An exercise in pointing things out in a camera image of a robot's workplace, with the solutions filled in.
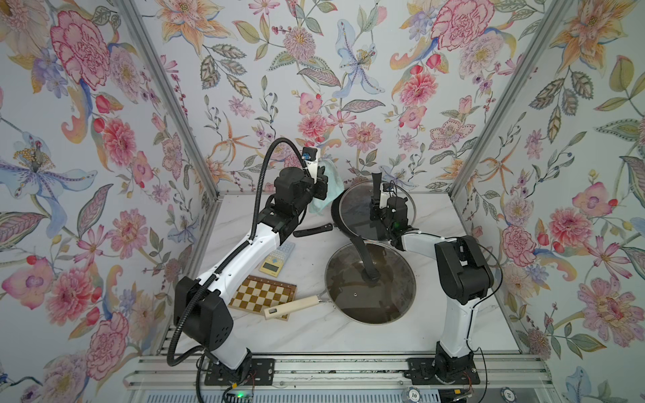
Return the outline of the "mint green terry cloth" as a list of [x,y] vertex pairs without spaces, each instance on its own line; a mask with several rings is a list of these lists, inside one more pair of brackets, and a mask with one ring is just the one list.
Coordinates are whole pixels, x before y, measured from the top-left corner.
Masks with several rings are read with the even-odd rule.
[[308,211],[321,215],[324,209],[344,192],[344,182],[334,162],[324,160],[318,164],[318,167],[321,177],[317,180],[316,190],[321,191],[324,198],[316,196],[309,204]]

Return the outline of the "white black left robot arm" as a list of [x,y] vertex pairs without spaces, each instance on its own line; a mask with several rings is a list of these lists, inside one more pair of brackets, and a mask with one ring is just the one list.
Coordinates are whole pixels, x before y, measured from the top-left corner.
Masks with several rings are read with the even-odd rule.
[[264,200],[256,194],[249,233],[210,270],[195,279],[179,280],[175,332],[166,355],[169,366],[201,354],[215,362],[230,383],[249,376],[252,353],[232,335],[228,304],[250,273],[292,235],[308,205],[327,197],[328,183],[322,166],[283,169],[271,197]]

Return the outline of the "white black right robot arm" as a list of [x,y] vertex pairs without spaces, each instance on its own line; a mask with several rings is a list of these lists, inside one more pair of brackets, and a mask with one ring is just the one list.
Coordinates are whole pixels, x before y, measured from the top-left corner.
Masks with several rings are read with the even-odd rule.
[[371,198],[370,220],[383,227],[397,250],[437,262],[439,283],[448,297],[443,334],[437,343],[429,374],[445,385],[456,383],[475,369],[471,330],[479,305],[493,287],[494,277],[475,238],[445,238],[424,233],[408,223],[407,199],[381,192]]

